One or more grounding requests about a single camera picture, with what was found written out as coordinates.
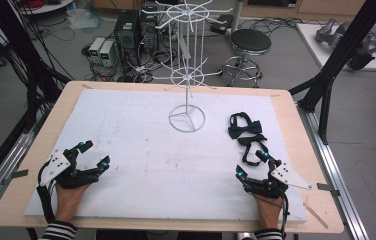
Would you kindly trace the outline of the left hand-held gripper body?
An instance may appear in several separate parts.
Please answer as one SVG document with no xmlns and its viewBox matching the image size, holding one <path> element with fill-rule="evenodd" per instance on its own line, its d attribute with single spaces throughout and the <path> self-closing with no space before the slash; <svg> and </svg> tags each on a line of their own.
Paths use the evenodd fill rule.
<svg viewBox="0 0 376 240">
<path fill-rule="evenodd" d="M 74 147 L 62 152 L 59 150 L 53 152 L 39 171 L 40 186 L 55 181 L 65 189 L 74 189 L 98 181 L 100 175 L 94 172 L 95 167 L 86 170 L 77 168 L 76 159 L 80 153 L 76 153 Z"/>
</svg>

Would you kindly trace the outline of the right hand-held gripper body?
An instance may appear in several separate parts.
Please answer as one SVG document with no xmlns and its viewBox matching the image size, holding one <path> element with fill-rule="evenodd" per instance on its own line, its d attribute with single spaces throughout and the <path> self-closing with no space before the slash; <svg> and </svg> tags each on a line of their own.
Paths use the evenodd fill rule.
<svg viewBox="0 0 376 240">
<path fill-rule="evenodd" d="M 312 186 L 290 164 L 273 159 L 269 159 L 267 164 L 269 171 L 266 179 L 250 178 L 245 171 L 242 171 L 242 186 L 247 193 L 277 199 L 285 197 L 289 186 L 312 189 Z"/>
</svg>

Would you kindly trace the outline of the black bow tie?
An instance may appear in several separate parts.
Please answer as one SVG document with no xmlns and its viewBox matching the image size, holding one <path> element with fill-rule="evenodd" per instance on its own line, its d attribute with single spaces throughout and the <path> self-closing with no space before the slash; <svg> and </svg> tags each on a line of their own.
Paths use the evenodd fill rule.
<svg viewBox="0 0 376 240">
<path fill-rule="evenodd" d="M 238 118 L 243 118 L 247 125 L 239 126 Z M 230 126 L 228 127 L 229 136 L 232 139 L 236 139 L 241 136 L 242 133 L 249 132 L 253 134 L 261 134 L 262 126 L 259 120 L 252 121 L 251 118 L 245 112 L 239 112 L 230 116 Z"/>
<path fill-rule="evenodd" d="M 262 162 L 261 160 L 259 162 L 251 162 L 247 159 L 247 156 L 249 154 L 249 151 L 251 149 L 251 145 L 253 142 L 257 142 L 261 146 L 262 152 L 267 152 L 269 154 L 268 148 L 264 145 L 264 141 L 266 140 L 267 138 L 263 136 L 262 134 L 257 134 L 251 137 L 238 138 L 237 139 L 238 143 L 246 147 L 245 153 L 242 157 L 242 161 L 250 166 L 258 166 Z"/>
</svg>

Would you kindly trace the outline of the person's right hand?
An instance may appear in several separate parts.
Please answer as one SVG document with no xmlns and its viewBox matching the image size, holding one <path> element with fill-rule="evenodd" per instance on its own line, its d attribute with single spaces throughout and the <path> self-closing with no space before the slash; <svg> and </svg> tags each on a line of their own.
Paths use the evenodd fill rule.
<svg viewBox="0 0 376 240">
<path fill-rule="evenodd" d="M 266 198 L 259 195 L 254 195 L 256 201 L 259 226 L 262 229 L 277 229 L 280 212 L 284 206 L 284 201 L 281 197 Z"/>
</svg>

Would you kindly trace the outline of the person's left hand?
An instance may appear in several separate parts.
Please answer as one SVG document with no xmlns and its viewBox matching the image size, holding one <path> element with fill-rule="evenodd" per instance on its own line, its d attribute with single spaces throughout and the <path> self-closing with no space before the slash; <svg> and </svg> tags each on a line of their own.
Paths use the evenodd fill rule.
<svg viewBox="0 0 376 240">
<path fill-rule="evenodd" d="M 57 212 L 55 219 L 62 222 L 71 222 L 87 189 L 88 185 L 74 189 L 65 189 L 57 185 Z"/>
</svg>

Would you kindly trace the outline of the thin wooden stick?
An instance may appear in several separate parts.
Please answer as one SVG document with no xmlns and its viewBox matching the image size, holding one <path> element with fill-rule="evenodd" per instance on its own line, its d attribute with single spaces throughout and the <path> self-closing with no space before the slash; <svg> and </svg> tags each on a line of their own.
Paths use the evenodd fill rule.
<svg viewBox="0 0 376 240">
<path fill-rule="evenodd" d="M 303 203 L 304 208 L 322 225 L 328 229 L 328 224 L 306 203 Z"/>
</svg>

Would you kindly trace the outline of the grey bench power supply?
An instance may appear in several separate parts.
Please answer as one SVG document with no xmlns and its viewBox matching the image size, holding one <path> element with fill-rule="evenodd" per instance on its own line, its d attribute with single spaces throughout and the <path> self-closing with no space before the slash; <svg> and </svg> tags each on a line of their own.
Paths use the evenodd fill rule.
<svg viewBox="0 0 376 240">
<path fill-rule="evenodd" d="M 100 50 L 100 58 L 104 67 L 112 67 L 115 64 L 117 55 L 113 41 L 106 40 L 103 43 Z"/>
<path fill-rule="evenodd" d="M 105 42 L 104 37 L 97 37 L 88 49 L 90 60 L 94 64 L 101 63 L 100 50 Z"/>
</svg>

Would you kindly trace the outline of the black round stool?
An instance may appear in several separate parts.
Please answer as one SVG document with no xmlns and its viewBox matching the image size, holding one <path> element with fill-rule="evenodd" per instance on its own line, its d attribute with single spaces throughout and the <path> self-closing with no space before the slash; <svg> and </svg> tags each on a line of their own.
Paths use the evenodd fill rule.
<svg viewBox="0 0 376 240">
<path fill-rule="evenodd" d="M 234 55 L 222 66 L 222 72 L 231 76 L 228 85 L 231 86 L 237 80 L 252 81 L 254 88 L 257 88 L 258 81 L 263 78 L 263 72 L 253 57 L 265 55 L 270 51 L 270 38 L 258 30 L 238 29 L 231 34 L 230 43 Z"/>
</svg>

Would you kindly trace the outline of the black computer tower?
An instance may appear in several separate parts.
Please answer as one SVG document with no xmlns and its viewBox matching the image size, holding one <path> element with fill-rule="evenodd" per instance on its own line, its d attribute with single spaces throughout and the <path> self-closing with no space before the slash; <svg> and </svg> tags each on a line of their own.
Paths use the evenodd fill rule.
<svg viewBox="0 0 376 240">
<path fill-rule="evenodd" d="M 158 50 L 158 35 L 157 35 L 157 16 L 155 14 L 147 14 L 142 12 L 140 15 L 140 26 L 142 43 L 144 49 L 152 54 Z"/>
<path fill-rule="evenodd" d="M 138 66 L 138 45 L 140 42 L 140 23 L 137 10 L 122 10 L 114 28 L 116 43 L 122 62 L 127 66 Z"/>
</svg>

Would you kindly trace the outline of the white platform board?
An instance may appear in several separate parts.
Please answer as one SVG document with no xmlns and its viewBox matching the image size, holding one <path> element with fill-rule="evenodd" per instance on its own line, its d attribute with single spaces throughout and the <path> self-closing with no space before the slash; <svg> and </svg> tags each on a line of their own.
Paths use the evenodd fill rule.
<svg viewBox="0 0 376 240">
<path fill-rule="evenodd" d="M 308 49 L 311 51 L 314 59 L 320 67 L 322 67 L 329 56 L 331 55 L 333 49 L 325 42 L 319 43 L 315 40 L 316 32 L 322 28 L 322 25 L 315 24 L 297 24 L 297 30 L 299 31 L 302 39 L 307 44 Z M 373 71 L 376 72 L 376 53 L 373 53 L 374 57 L 364 68 L 363 71 Z"/>
</svg>

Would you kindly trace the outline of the clear plastic bag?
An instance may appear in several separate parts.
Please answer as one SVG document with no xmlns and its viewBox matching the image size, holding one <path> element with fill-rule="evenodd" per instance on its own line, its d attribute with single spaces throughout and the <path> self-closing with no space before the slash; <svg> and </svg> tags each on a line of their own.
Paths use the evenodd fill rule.
<svg viewBox="0 0 376 240">
<path fill-rule="evenodd" d="M 89 9 L 69 9 L 66 14 L 72 30 L 98 29 L 103 23 L 102 18 Z"/>
</svg>

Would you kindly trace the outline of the black power adapter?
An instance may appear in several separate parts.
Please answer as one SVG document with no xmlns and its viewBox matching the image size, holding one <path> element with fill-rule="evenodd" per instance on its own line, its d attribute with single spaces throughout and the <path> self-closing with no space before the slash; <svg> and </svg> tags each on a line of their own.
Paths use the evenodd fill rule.
<svg viewBox="0 0 376 240">
<path fill-rule="evenodd" d="M 210 30 L 214 33 L 225 34 L 226 30 L 232 26 L 233 15 L 223 14 L 217 18 L 216 22 L 213 22 L 210 26 Z"/>
</svg>

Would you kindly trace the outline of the white round table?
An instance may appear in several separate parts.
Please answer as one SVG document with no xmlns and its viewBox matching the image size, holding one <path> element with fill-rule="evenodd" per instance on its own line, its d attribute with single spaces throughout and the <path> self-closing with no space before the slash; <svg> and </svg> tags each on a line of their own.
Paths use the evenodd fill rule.
<svg viewBox="0 0 376 240">
<path fill-rule="evenodd" d="M 74 0 L 22 0 L 18 4 L 24 15 L 42 14 L 72 6 Z"/>
</svg>

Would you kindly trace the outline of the black metal frame strut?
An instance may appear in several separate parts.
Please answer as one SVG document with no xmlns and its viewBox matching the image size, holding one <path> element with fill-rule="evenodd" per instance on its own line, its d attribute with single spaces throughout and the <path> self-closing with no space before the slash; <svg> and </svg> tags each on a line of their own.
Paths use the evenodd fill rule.
<svg viewBox="0 0 376 240">
<path fill-rule="evenodd" d="M 333 83 L 345 64 L 353 57 L 359 43 L 375 24 L 376 0 L 365 0 L 321 70 L 310 80 L 289 90 L 291 95 L 307 90 L 306 95 L 298 101 L 298 106 L 308 113 L 314 112 L 316 104 L 321 102 L 318 136 L 325 145 L 328 144 L 327 126 Z"/>
<path fill-rule="evenodd" d="M 24 123 L 29 130 L 37 122 L 38 110 L 44 104 L 55 103 L 58 100 L 62 93 L 58 84 L 67 84 L 71 79 L 43 61 L 9 0 L 0 0 L 0 29 L 14 54 L 11 54 L 1 42 L 0 51 L 12 64 L 13 70 L 27 90 Z"/>
</svg>

